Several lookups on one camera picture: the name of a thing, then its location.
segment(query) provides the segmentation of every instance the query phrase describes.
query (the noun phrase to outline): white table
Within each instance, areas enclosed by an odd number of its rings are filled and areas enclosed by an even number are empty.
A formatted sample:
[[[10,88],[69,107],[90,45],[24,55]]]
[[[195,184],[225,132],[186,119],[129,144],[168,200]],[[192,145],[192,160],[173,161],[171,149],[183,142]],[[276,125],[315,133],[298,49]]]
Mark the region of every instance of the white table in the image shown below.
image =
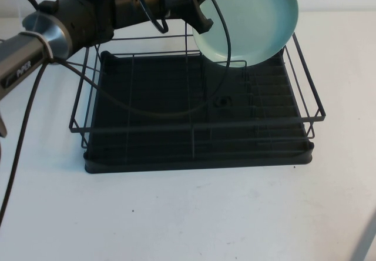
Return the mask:
[[[328,116],[315,125],[312,163],[295,169],[89,175],[68,129],[79,79],[50,66],[0,260],[350,260],[376,209],[375,29],[376,12],[301,14],[297,36]],[[0,19],[0,38],[18,31],[18,19]],[[0,103],[0,197],[35,75]]]

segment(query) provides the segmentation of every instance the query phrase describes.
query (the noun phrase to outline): black wire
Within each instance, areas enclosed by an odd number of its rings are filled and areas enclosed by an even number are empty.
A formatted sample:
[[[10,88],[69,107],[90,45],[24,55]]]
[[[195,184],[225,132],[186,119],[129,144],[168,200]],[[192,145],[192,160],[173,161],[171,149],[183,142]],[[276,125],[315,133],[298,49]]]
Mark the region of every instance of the black wire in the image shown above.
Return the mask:
[[[107,93],[104,90],[102,90],[100,87],[97,86],[97,84],[95,84],[93,81],[91,81],[89,78],[87,78],[83,73],[81,73],[80,71],[78,71],[76,68],[70,66],[68,62],[66,62],[66,61],[64,61],[62,59],[56,59],[55,62],[57,62],[57,63],[65,66],[65,67],[67,67],[69,70],[71,70],[74,73],[76,73],[77,75],[79,75],[87,83],[89,83],[96,90],[98,90],[99,93],[101,93],[104,97],[106,97],[107,99],[109,99],[111,102],[113,102],[115,105],[121,107],[122,109],[126,109],[126,110],[131,111],[131,112],[133,112],[135,114],[138,114],[138,115],[143,115],[143,116],[147,116],[147,117],[151,117],[151,118],[160,118],[160,119],[177,118],[177,117],[182,117],[182,116],[189,115],[189,114],[191,114],[191,113],[193,113],[195,111],[198,111],[199,109],[205,107],[209,102],[213,101],[213,99],[216,97],[216,94],[218,93],[219,89],[222,87],[223,82],[226,80],[226,78],[227,78],[227,76],[229,74],[229,67],[230,67],[230,62],[231,62],[231,40],[230,40],[230,34],[229,34],[229,30],[227,29],[226,21],[224,20],[222,12],[221,12],[218,4],[217,4],[217,1],[216,0],[211,0],[211,1],[212,1],[213,5],[214,5],[214,7],[215,7],[215,9],[216,9],[216,11],[218,13],[218,15],[219,15],[219,18],[221,19],[221,22],[222,22],[222,25],[223,25],[223,29],[224,29],[224,33],[226,34],[226,39],[227,39],[227,62],[226,62],[226,69],[224,71],[224,74],[223,74],[223,77],[222,77],[220,83],[218,84],[218,87],[213,92],[213,94],[208,98],[208,100],[205,101],[205,102],[203,102],[202,104],[198,105],[197,107],[188,110],[188,111],[176,112],[176,113],[156,113],[156,112],[143,111],[143,110],[139,110],[139,109],[136,109],[136,108],[132,108],[129,105],[124,104],[123,102],[121,102],[121,101],[117,100],[116,98],[112,97],[109,93]]]
[[[90,70],[95,71],[95,72],[100,72],[100,70],[94,69],[94,68],[89,67],[89,66],[85,66],[84,64],[80,64],[80,63],[76,63],[76,62],[71,62],[71,61],[67,61],[66,63],[68,63],[70,65],[74,65],[74,66],[86,67],[87,69],[90,69]]]
[[[28,120],[29,120],[29,116],[30,116],[31,107],[33,105],[33,101],[34,101],[34,97],[35,97],[35,94],[36,94],[36,90],[38,89],[39,82],[41,81],[42,75],[43,75],[43,73],[44,73],[44,71],[45,71],[45,69],[47,67],[47,64],[48,63],[44,63],[42,65],[41,69],[38,72],[38,75],[36,76],[36,79],[35,79],[35,82],[34,82],[34,86],[33,86],[32,90],[31,90],[31,93],[30,93],[28,106],[26,107],[26,110],[25,110],[25,116],[23,117],[21,131],[19,133],[19,138],[18,138],[16,152],[15,152],[15,155],[14,155],[12,170],[11,170],[11,174],[10,174],[9,180],[8,180],[8,186],[6,187],[4,199],[3,199],[2,205],[1,205],[1,210],[0,210],[0,227],[1,227],[1,223],[2,223],[3,218],[4,218],[4,214],[5,214],[5,211],[6,211],[6,206],[8,205],[9,197],[11,195],[14,178],[16,176],[19,155],[21,154],[22,143],[24,142],[26,127],[28,125]]]

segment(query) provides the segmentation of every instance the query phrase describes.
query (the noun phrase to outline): dish rack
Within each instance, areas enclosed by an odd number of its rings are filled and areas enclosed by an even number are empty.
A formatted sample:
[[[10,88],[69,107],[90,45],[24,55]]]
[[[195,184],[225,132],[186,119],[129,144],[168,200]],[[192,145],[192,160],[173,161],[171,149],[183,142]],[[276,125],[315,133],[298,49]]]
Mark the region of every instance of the dish rack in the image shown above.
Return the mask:
[[[183,30],[179,35],[113,39],[125,48],[131,41],[142,41],[143,45],[153,41],[179,44],[182,50],[111,54],[96,46],[91,70],[88,48],[82,72],[133,108],[156,113],[191,110],[211,97],[225,66],[206,59],[194,48],[186,24]],[[82,136],[86,171],[311,162],[313,124],[323,121],[326,114],[295,34],[288,46],[261,64],[234,62],[244,66],[229,69],[213,101],[184,117],[170,119],[121,109],[81,79],[69,129]]]

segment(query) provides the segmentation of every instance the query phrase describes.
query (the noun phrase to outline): black plastic tray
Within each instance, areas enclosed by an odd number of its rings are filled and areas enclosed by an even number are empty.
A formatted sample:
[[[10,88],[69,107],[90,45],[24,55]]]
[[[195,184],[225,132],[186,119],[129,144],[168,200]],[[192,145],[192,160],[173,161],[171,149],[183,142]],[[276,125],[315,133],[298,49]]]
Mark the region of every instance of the black plastic tray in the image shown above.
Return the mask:
[[[101,54],[99,86],[131,107],[180,112],[204,102],[224,67],[201,54]],[[122,110],[96,94],[84,154],[89,173],[295,165],[312,160],[283,50],[251,67],[231,68],[217,97],[176,119]]]

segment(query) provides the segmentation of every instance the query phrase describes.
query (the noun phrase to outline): light blue plate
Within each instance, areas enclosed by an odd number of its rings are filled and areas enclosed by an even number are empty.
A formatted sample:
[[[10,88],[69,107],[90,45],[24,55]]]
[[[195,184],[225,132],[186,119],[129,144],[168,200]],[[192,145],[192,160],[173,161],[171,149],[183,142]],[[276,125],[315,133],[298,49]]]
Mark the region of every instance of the light blue plate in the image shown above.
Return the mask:
[[[247,66],[263,62],[276,54],[291,38],[297,25],[297,0],[216,1],[229,29],[231,60],[244,60]],[[225,62],[226,36],[212,1],[203,2],[201,10],[206,18],[214,21],[214,25],[202,35],[193,30],[197,47],[211,61]],[[244,62],[232,62],[230,66],[244,66]]]

